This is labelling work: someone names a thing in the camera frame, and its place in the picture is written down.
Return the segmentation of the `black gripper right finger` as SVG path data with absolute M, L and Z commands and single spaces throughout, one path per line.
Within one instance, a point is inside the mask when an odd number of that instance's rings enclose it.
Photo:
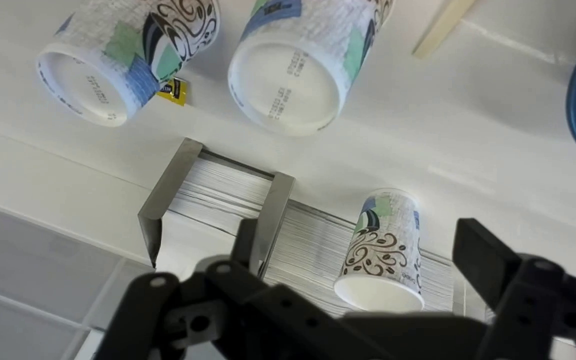
M 576 276 L 515 255 L 476 219 L 455 222 L 452 262 L 493 312 L 476 360 L 547 360 L 554 338 L 576 345 Z

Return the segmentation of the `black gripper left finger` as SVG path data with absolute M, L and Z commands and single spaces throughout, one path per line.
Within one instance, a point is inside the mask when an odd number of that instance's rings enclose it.
M 256 220 L 242 220 L 232 253 L 224 260 L 205 260 L 188 280 L 170 272 L 131 280 L 95 360 L 183 360 L 191 346 L 201 345 L 211 345 L 226 360 L 242 360 L 248 334 L 235 288 L 262 286 L 248 272 L 256 229 Z

